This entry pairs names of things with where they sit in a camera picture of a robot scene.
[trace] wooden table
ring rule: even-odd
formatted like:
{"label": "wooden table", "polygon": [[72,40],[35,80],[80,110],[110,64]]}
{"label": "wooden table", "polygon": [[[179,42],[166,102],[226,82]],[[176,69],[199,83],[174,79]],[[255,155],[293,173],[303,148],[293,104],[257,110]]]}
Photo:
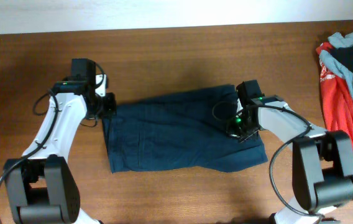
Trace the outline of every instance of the wooden table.
{"label": "wooden table", "polygon": [[[70,74],[72,58],[100,63],[118,103],[258,79],[265,94],[324,126],[314,50],[334,32],[353,32],[353,21],[0,35],[0,174],[33,140],[43,117],[32,105]],[[260,135],[270,158],[281,142]],[[100,126],[79,128],[69,161],[82,208],[104,223],[224,223],[283,207],[268,163],[231,174],[200,167],[111,174]],[[291,152],[278,158],[275,178],[292,197]],[[4,187],[0,212],[12,223]],[[353,223],[353,202],[331,215]]]}

